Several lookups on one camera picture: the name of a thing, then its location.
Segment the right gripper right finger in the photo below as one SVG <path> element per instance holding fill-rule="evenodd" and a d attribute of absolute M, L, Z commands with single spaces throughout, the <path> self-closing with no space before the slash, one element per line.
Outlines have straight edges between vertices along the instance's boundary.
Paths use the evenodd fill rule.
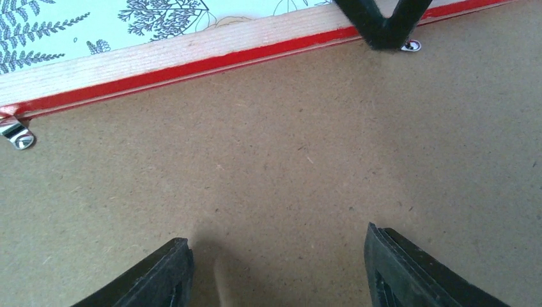
<path fill-rule="evenodd" d="M 392 228 L 368 224 L 364 262 L 373 306 L 505 306 Z"/>

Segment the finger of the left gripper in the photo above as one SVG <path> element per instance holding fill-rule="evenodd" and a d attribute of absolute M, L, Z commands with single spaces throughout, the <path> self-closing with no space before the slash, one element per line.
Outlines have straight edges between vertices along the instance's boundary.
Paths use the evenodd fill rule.
<path fill-rule="evenodd" d="M 335 0 L 346 18 L 374 50 L 392 49 L 384 17 L 373 0 Z"/>
<path fill-rule="evenodd" d="M 392 49 L 399 50 L 418 25 L 420 19 L 432 3 L 432 0 L 398 1 L 392 15 L 387 18 L 386 28 L 389 30 L 389 43 Z"/>

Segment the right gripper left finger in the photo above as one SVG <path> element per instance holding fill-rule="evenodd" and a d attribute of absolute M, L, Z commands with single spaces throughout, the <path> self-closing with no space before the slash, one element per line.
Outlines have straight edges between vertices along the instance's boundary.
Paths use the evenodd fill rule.
<path fill-rule="evenodd" d="M 194 255 L 185 238 L 173 238 L 75 306 L 187 306 Z"/>

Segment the brown backing board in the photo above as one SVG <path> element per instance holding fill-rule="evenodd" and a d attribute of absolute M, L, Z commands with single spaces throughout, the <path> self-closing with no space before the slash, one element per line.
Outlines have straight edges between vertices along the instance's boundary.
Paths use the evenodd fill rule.
<path fill-rule="evenodd" d="M 541 305 L 541 2 L 31 121 L 1 145 L 1 305 L 70 306 L 174 237 L 192 306 L 369 306 L 369 223 Z"/>

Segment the red picture frame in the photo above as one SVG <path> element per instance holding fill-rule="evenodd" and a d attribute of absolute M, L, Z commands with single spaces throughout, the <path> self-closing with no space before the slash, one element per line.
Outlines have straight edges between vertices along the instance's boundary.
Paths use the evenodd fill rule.
<path fill-rule="evenodd" d="M 224 17 L 202 31 L 1 73 L 1 119 L 19 121 L 133 91 L 358 38 L 334 1 L 258 19 Z M 375 1 L 389 18 L 398 1 Z M 432 1 L 418 25 L 499 6 Z"/>

